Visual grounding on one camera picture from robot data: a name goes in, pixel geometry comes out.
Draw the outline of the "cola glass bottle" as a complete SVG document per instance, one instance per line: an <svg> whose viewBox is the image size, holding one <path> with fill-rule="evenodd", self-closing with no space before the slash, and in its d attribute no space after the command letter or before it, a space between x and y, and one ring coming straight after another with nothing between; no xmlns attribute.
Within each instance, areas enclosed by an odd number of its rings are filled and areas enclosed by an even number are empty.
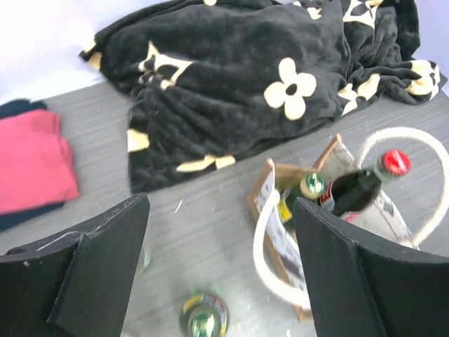
<svg viewBox="0 0 449 337"><path fill-rule="evenodd" d="M403 177L410 167L411 161L405 152L388 150L372 166L330 181L316 203L334 216L350 221L375 201L383 184Z"/></svg>

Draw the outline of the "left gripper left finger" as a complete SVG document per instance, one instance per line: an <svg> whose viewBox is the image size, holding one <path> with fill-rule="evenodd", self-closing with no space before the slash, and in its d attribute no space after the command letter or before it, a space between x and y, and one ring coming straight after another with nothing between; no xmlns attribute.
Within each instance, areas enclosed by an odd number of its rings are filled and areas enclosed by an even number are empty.
<svg viewBox="0 0 449 337"><path fill-rule="evenodd" d="M135 194L1 255L1 335L120 336L149 210Z"/></svg>

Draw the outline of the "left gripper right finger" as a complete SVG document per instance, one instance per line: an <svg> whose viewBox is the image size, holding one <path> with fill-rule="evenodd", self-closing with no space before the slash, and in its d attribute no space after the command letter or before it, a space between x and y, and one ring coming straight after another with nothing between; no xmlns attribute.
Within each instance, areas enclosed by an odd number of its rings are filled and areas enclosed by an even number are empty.
<svg viewBox="0 0 449 337"><path fill-rule="evenodd" d="M448 335L448 258L298 198L294 221L317 336Z"/></svg>

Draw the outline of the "green bottle front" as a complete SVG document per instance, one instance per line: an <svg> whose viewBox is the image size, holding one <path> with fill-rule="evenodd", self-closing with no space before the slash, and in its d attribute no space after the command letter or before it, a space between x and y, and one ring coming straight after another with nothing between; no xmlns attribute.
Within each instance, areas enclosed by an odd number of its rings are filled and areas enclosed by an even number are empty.
<svg viewBox="0 0 449 337"><path fill-rule="evenodd" d="M318 173L308 173L280 191L279 218L287 231L294 230L293 207L297 198L316 202L326 189L326 180Z"/></svg>

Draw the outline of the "green bottle yellow label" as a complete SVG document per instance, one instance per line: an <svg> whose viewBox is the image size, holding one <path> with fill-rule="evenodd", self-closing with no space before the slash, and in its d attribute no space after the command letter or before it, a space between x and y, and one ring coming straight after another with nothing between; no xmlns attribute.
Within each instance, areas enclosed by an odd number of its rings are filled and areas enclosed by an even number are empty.
<svg viewBox="0 0 449 337"><path fill-rule="evenodd" d="M179 323L183 336L223 337L229 326L229 309L216 293L196 292L183 303Z"/></svg>

